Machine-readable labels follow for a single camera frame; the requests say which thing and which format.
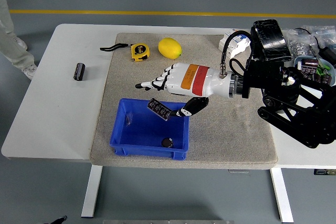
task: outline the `capacitor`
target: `capacitor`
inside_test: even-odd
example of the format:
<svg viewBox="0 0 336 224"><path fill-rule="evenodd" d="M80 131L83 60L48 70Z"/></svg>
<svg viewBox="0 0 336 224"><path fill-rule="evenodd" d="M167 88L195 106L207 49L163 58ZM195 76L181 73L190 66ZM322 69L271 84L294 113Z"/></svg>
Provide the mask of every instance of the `capacitor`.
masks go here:
<svg viewBox="0 0 336 224"><path fill-rule="evenodd" d="M173 140L170 137L166 137L162 140L161 145L166 148L173 147Z"/></svg>
<svg viewBox="0 0 336 224"><path fill-rule="evenodd" d="M85 65L83 63L77 63L75 73L73 74L76 81L81 81L83 79L84 70Z"/></svg>
<svg viewBox="0 0 336 224"><path fill-rule="evenodd" d="M155 98L152 98L149 101L147 107L165 121L167 121L170 118L170 112L172 112L172 110L169 109L167 106L163 105Z"/></svg>

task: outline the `table leg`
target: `table leg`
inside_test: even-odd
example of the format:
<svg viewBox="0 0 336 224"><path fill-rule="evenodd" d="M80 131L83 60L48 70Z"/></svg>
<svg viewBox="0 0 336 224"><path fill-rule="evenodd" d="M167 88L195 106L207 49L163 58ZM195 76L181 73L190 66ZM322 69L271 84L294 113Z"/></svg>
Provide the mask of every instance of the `table leg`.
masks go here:
<svg viewBox="0 0 336 224"><path fill-rule="evenodd" d="M100 165L92 165L91 167L88 188L86 189L81 215L82 217L93 218L102 169L103 167Z"/></svg>
<svg viewBox="0 0 336 224"><path fill-rule="evenodd" d="M294 223L281 168L271 168L271 177L282 223Z"/></svg>

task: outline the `white pants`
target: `white pants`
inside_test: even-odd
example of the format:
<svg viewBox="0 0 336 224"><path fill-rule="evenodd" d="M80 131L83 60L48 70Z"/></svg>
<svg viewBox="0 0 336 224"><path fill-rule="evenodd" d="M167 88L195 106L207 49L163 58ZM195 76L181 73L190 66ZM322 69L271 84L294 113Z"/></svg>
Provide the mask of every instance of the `white pants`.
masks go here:
<svg viewBox="0 0 336 224"><path fill-rule="evenodd" d="M34 56L23 49L13 38L14 25L6 0L0 0L0 52L13 64L23 69L34 64Z"/></svg>

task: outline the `red stripe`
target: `red stripe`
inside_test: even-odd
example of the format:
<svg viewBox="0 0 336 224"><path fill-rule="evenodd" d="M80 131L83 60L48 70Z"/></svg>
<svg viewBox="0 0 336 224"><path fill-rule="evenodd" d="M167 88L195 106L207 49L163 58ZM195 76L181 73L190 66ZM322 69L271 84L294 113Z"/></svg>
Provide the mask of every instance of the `red stripe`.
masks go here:
<svg viewBox="0 0 336 224"><path fill-rule="evenodd" d="M205 67L205 66L199 66L196 76L195 76L195 80L194 80L194 84L193 84L193 94L195 95L199 95L200 97L203 94L203 85L204 85L204 81L205 81L205 77L206 77L206 73L208 72L209 67Z"/></svg>

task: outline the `robotic finger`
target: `robotic finger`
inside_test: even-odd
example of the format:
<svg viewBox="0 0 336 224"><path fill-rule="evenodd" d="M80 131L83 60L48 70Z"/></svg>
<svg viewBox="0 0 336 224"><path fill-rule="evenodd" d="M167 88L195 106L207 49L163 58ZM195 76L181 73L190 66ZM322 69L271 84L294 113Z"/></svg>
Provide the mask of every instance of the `robotic finger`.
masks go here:
<svg viewBox="0 0 336 224"><path fill-rule="evenodd" d="M145 88L146 91L151 89L163 90L166 83L166 77L157 77L154 81L147 81L136 84L137 89Z"/></svg>
<svg viewBox="0 0 336 224"><path fill-rule="evenodd" d="M156 81L164 81L166 78L166 76L159 76L156 78Z"/></svg>
<svg viewBox="0 0 336 224"><path fill-rule="evenodd" d="M166 68L166 69L164 70L164 72L162 73L161 76L168 76L168 75L170 75L171 73L173 73L173 71L174 71L174 69L172 68L172 66L169 67L169 68Z"/></svg>
<svg viewBox="0 0 336 224"><path fill-rule="evenodd" d="M173 69L173 68L174 68L174 65L171 65L170 67L166 68L166 69L164 70L164 72L166 73L166 72L168 72L169 70Z"/></svg>
<svg viewBox="0 0 336 224"><path fill-rule="evenodd" d="M191 116L207 107L208 97L193 97L181 109L173 110L170 116Z"/></svg>

